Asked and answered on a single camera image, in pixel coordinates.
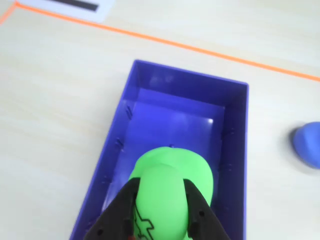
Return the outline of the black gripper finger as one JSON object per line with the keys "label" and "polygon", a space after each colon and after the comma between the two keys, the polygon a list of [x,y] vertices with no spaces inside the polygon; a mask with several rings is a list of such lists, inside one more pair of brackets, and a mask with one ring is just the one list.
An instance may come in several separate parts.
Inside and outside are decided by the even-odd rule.
{"label": "black gripper finger", "polygon": [[86,233],[85,240],[134,240],[134,205],[139,179],[130,179]]}
{"label": "black gripper finger", "polygon": [[188,206],[187,235],[193,240],[229,240],[229,236],[202,193],[189,179],[184,179]]}

